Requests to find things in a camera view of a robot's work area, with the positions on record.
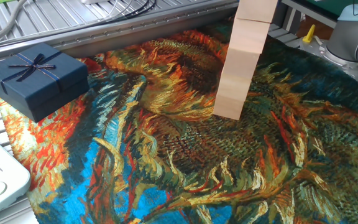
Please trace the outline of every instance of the wooden block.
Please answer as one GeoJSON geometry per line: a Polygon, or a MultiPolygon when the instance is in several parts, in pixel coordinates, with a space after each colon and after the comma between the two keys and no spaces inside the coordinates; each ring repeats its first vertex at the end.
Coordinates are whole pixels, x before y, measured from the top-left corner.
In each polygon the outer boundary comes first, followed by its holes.
{"type": "Polygon", "coordinates": [[[222,73],[217,94],[219,96],[244,102],[247,98],[250,84],[250,78],[242,78],[222,73]]]}
{"type": "Polygon", "coordinates": [[[236,18],[271,23],[277,0],[240,0],[236,18]]]}
{"type": "Polygon", "coordinates": [[[270,24],[235,19],[229,46],[232,49],[261,54],[270,24]]]}
{"type": "Polygon", "coordinates": [[[240,119],[243,106],[243,101],[217,95],[215,99],[214,114],[238,120],[240,119]]]}
{"type": "Polygon", "coordinates": [[[229,47],[222,73],[252,79],[259,54],[244,52],[229,47]]]}

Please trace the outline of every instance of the yellow object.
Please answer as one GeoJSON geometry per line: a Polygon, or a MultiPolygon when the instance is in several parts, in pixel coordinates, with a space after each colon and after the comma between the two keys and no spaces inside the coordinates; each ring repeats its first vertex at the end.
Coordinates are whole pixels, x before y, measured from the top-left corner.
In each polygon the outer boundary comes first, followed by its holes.
{"type": "Polygon", "coordinates": [[[314,34],[314,29],[315,29],[315,28],[316,28],[316,25],[313,24],[313,25],[310,27],[310,30],[309,30],[309,32],[308,32],[308,35],[307,35],[306,37],[304,37],[302,41],[304,41],[304,42],[306,42],[306,43],[310,43],[311,40],[313,39],[313,34],[314,34]]]}

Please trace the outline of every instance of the orange brushstroke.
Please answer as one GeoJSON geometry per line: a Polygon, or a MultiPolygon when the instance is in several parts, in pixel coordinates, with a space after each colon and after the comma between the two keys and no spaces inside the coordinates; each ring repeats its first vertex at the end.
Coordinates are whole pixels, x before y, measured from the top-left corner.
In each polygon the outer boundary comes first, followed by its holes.
{"type": "Polygon", "coordinates": [[[278,127],[280,128],[280,134],[281,134],[282,138],[284,139],[285,143],[287,144],[288,152],[291,155],[291,161],[295,162],[295,157],[291,150],[291,142],[287,138],[287,133],[283,127],[282,122],[280,121],[280,119],[277,118],[276,114],[273,111],[271,111],[270,113],[272,114],[273,118],[276,120],[276,122],[278,124],[278,127]]]}
{"type": "Polygon", "coordinates": [[[278,168],[277,165],[277,161],[278,161],[277,152],[276,150],[273,149],[272,145],[269,143],[269,140],[267,139],[266,135],[264,136],[264,139],[268,147],[267,156],[269,156],[270,165],[272,166],[274,177],[276,177],[280,173],[280,169],[278,168]]]}

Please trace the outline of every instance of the metal frame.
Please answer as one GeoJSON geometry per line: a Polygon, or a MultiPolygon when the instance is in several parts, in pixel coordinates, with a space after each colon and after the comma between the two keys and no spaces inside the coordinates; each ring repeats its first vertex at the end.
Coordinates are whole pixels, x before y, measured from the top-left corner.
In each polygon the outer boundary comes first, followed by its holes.
{"type": "Polygon", "coordinates": [[[299,15],[296,15],[296,12],[302,12],[306,15],[312,17],[313,19],[316,19],[317,21],[322,22],[323,24],[326,24],[329,27],[335,28],[336,21],[328,18],[304,5],[301,5],[293,0],[282,0],[283,4],[286,4],[288,6],[288,12],[290,13],[290,17],[286,20],[286,22],[283,25],[283,28],[290,31],[293,28],[294,22],[300,21],[300,13],[299,15]]]}
{"type": "Polygon", "coordinates": [[[218,21],[233,14],[237,6],[236,0],[201,1],[114,24],[3,45],[0,46],[0,60],[41,42],[72,57],[86,57],[107,48],[112,50],[218,21]]]}

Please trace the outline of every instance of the metal grate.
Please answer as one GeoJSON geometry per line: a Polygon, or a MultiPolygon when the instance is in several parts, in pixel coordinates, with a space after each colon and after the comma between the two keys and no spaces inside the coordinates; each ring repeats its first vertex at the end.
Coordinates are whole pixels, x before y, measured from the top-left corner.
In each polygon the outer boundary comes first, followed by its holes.
{"type": "MultiPolygon", "coordinates": [[[[157,5],[148,14],[208,0],[156,1],[157,5]]],[[[134,12],[145,3],[147,0],[117,0],[96,4],[82,4],[80,0],[27,0],[17,17],[16,25],[0,40],[0,44],[22,40],[24,37],[52,35],[57,31],[68,31],[71,27],[97,24],[134,12]]],[[[6,26],[16,5],[17,1],[0,4],[0,30],[6,26]]]]}

